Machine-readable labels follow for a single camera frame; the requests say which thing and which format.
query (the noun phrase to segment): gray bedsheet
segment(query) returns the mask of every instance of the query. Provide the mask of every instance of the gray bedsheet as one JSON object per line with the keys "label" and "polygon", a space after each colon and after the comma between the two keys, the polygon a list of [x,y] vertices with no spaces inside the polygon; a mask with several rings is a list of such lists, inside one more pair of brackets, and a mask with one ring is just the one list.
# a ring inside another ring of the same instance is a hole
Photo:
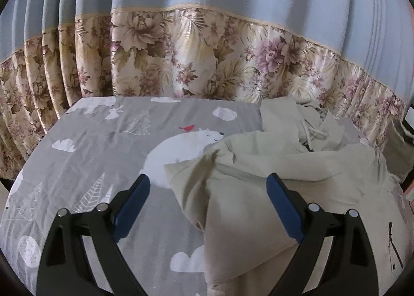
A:
{"label": "gray bedsheet", "polygon": [[[144,172],[157,176],[165,162],[193,158],[223,137],[262,128],[256,104],[171,101],[81,99],[30,156],[1,219],[0,246],[33,293],[58,209],[92,210],[128,189],[144,164]],[[149,296],[205,296],[202,233],[183,215],[168,183],[163,178],[157,183],[119,248]],[[99,286],[110,290],[90,238],[84,242]]]}

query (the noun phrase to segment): crumpled beige blanket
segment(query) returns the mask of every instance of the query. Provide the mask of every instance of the crumpled beige blanket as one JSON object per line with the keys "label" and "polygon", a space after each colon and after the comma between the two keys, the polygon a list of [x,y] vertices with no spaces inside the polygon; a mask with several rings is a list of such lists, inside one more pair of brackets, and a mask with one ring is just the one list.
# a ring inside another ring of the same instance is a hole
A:
{"label": "crumpled beige blanket", "polygon": [[[412,253],[414,219],[380,151],[344,145],[343,127],[314,102],[264,100],[260,111],[264,132],[229,136],[198,159],[165,166],[184,214],[204,232],[208,296],[267,296],[290,262],[297,244],[266,194],[272,172],[326,211],[359,211],[383,294]],[[329,248],[306,290],[317,286]]]}
{"label": "crumpled beige blanket", "polygon": [[394,118],[388,125],[387,142],[382,150],[387,169],[400,183],[404,182],[414,165],[413,136],[404,128],[402,122]]}

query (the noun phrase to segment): white cloud print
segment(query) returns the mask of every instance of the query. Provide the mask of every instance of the white cloud print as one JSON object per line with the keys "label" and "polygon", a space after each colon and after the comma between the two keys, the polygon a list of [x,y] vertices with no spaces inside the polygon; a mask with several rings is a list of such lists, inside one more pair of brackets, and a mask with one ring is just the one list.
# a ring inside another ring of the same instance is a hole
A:
{"label": "white cloud print", "polygon": [[173,98],[169,98],[168,96],[164,96],[164,97],[161,97],[161,98],[152,98],[151,102],[174,103],[174,102],[181,102],[181,100],[174,100]]}
{"label": "white cloud print", "polygon": [[213,111],[213,115],[221,118],[223,121],[233,121],[237,118],[237,113],[230,108],[217,107]]}
{"label": "white cloud print", "polygon": [[114,118],[119,117],[118,113],[123,113],[124,111],[121,110],[122,106],[119,108],[111,108],[109,110],[109,114],[105,117],[105,120],[113,120]]}
{"label": "white cloud print", "polygon": [[74,112],[77,109],[86,109],[84,114],[92,114],[98,106],[112,107],[116,102],[113,96],[106,96],[101,98],[81,98],[71,108],[66,111],[66,114]]}
{"label": "white cloud print", "polygon": [[67,152],[75,152],[76,150],[73,146],[73,141],[70,138],[64,139],[63,141],[58,140],[54,142],[52,144],[52,148]]}
{"label": "white cloud print", "polygon": [[17,247],[26,266],[30,268],[37,268],[39,266],[42,250],[34,238],[23,235]]}
{"label": "white cloud print", "polygon": [[197,248],[191,257],[186,253],[174,254],[170,261],[173,272],[181,273],[203,273],[204,272],[204,245]]}

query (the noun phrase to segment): metal screw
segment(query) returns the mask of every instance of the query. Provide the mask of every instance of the metal screw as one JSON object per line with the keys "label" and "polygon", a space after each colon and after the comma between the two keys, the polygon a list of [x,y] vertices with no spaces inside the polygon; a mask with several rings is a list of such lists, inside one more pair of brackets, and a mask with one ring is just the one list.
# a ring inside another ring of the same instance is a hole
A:
{"label": "metal screw", "polygon": [[308,205],[308,208],[312,211],[312,212],[318,212],[320,207],[318,204],[315,204],[314,202],[310,203]]}
{"label": "metal screw", "polygon": [[102,203],[100,203],[100,204],[97,206],[97,210],[98,210],[99,212],[106,211],[107,209],[108,209],[108,204],[107,204],[107,203],[105,203],[105,202],[102,202]]}
{"label": "metal screw", "polygon": [[65,215],[66,215],[66,213],[68,212],[68,210],[67,209],[60,209],[58,212],[57,212],[57,215],[58,216],[60,216],[60,217],[64,217]]}
{"label": "metal screw", "polygon": [[354,209],[350,209],[349,210],[349,215],[353,218],[356,218],[359,214],[358,214],[358,211],[356,211]]}

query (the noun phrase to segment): blue gripper pad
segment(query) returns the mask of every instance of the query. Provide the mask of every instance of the blue gripper pad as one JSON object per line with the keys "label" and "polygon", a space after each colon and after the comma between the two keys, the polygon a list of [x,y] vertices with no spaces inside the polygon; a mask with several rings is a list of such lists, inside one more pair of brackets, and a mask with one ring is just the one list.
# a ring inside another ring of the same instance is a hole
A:
{"label": "blue gripper pad", "polygon": [[115,217],[115,229],[112,237],[116,243],[129,234],[132,225],[149,195],[150,180],[147,176],[144,176]]}
{"label": "blue gripper pad", "polygon": [[302,219],[295,206],[280,186],[278,180],[270,175],[266,180],[266,190],[287,234],[302,242],[304,234],[302,232]]}

